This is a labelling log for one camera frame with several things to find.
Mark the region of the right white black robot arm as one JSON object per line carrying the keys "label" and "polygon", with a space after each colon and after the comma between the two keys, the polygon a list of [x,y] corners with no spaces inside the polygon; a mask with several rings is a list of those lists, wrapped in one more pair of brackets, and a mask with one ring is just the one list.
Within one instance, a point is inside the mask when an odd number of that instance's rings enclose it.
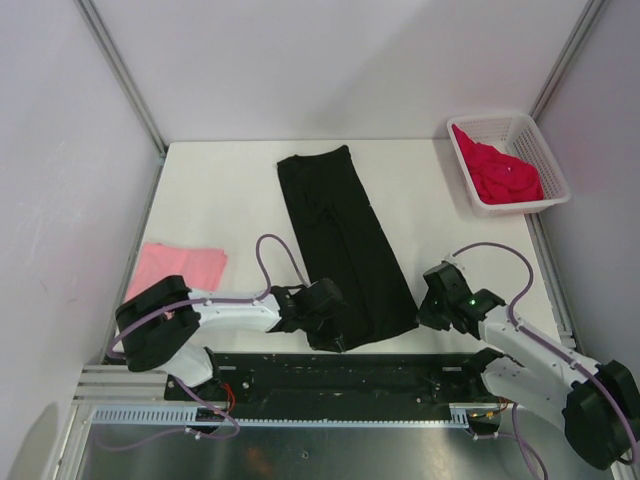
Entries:
{"label": "right white black robot arm", "polygon": [[607,470],[639,446],[639,389],[630,370],[564,347],[487,289],[472,291],[462,272],[443,261],[427,270],[420,324],[455,329],[486,343],[467,362],[463,393],[511,400],[558,428],[590,466]]}

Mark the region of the black t shirt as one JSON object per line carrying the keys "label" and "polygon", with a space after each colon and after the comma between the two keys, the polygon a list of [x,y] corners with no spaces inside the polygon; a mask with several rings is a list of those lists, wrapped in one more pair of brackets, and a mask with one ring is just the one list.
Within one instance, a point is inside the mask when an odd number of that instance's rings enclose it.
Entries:
{"label": "black t shirt", "polygon": [[288,157],[277,174],[309,278],[332,280],[346,303],[310,346],[344,352],[415,329],[416,303],[348,147]]}

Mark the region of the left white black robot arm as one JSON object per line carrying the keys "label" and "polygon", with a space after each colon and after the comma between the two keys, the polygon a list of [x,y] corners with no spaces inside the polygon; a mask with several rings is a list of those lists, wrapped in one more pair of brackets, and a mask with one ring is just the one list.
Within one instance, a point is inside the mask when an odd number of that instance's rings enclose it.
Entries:
{"label": "left white black robot arm", "polygon": [[219,294],[190,288],[168,276],[116,309],[118,334],[109,356],[131,372],[161,370],[179,379],[197,398],[214,397],[221,376],[210,349],[193,338],[201,331],[254,330],[319,334],[347,309],[336,284],[273,286],[254,294]]}

